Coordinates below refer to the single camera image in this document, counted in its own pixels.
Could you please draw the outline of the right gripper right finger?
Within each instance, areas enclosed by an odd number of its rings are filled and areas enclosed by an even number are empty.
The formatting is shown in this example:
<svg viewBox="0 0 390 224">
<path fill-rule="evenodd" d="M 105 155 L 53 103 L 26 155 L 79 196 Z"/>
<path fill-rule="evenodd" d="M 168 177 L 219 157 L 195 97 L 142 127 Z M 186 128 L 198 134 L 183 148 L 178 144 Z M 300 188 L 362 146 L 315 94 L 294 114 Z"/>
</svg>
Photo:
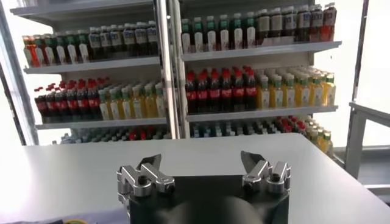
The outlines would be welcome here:
<svg viewBox="0 0 390 224">
<path fill-rule="evenodd" d="M 288 163 L 278 161 L 273 166 L 260 154 L 241 151 L 240 155 L 246 171 L 242 177 L 242 187 L 246 192 L 284 194 L 290 190 L 291 166 Z"/>
</svg>

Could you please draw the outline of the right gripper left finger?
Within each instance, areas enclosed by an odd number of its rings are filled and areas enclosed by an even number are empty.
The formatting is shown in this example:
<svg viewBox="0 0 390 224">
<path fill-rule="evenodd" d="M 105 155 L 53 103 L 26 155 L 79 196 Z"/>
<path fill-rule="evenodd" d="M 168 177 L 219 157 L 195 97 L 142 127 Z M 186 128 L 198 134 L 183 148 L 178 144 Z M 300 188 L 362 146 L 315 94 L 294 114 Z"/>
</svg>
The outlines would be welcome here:
<svg viewBox="0 0 390 224">
<path fill-rule="evenodd" d="M 118 194 L 148 197 L 152 190 L 162 194 L 175 191 L 174 177 L 160 171 L 162 155 L 157 154 L 143 158 L 136 167 L 121 166 L 116 172 Z"/>
</svg>

